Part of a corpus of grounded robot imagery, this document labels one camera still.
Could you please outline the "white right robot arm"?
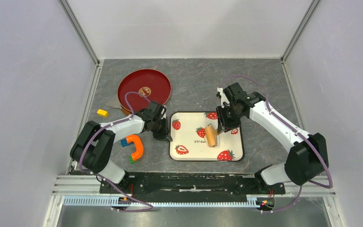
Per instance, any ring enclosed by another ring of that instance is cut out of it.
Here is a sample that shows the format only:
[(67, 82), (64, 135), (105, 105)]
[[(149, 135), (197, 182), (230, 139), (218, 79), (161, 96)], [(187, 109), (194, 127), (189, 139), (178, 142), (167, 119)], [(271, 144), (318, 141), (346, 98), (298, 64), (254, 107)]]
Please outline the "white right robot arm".
[(247, 93), (239, 83), (226, 88), (217, 88), (220, 105), (217, 106), (218, 133), (241, 126), (241, 118), (246, 117), (268, 131), (288, 153), (284, 163), (270, 165), (255, 174), (254, 187), (260, 193), (268, 192), (277, 183), (293, 182), (303, 185), (315, 184), (314, 177), (326, 173), (331, 188), (328, 171), (326, 139), (320, 133), (310, 134), (300, 129), (280, 115), (258, 92)]

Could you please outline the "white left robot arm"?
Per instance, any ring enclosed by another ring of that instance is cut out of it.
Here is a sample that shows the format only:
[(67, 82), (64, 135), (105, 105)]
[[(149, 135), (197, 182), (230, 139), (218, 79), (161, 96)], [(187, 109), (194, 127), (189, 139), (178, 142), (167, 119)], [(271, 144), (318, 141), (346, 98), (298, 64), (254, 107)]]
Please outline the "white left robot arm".
[(124, 193), (130, 184), (128, 178), (124, 177), (126, 171), (110, 160), (113, 144), (127, 136), (146, 131), (152, 132), (156, 140), (172, 141), (165, 106), (151, 101), (147, 108), (113, 122), (88, 121), (69, 156), (79, 163), (82, 171), (100, 175), (111, 181), (116, 192)]

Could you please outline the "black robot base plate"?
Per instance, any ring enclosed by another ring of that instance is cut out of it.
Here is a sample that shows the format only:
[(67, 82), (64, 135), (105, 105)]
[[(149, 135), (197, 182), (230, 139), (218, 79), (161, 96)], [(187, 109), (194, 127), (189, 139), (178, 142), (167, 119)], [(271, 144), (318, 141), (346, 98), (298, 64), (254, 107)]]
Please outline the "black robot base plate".
[(248, 195), (284, 195), (283, 183), (266, 186), (254, 174), (126, 172), (117, 187), (141, 201), (242, 202)]

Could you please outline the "white strawberry enamel tray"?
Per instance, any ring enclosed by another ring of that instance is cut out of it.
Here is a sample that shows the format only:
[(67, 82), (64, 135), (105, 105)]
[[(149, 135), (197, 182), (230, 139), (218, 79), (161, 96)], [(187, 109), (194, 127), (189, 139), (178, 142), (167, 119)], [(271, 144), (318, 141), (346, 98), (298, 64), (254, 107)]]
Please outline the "white strawberry enamel tray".
[(204, 128), (218, 127), (216, 112), (175, 112), (171, 117), (169, 154), (176, 161), (237, 162), (244, 157), (241, 127), (219, 135), (219, 145), (210, 148)]

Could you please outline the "wooden dough roller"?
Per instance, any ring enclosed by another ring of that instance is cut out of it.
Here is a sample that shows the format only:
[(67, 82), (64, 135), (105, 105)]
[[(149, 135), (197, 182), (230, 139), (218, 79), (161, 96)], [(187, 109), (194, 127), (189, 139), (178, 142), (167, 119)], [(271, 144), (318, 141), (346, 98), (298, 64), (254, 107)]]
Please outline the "wooden dough roller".
[(205, 139), (207, 145), (210, 148), (217, 147), (219, 145), (219, 135), (223, 133), (223, 131), (219, 131), (218, 128), (215, 128), (212, 124), (209, 124), (204, 128), (205, 130)]

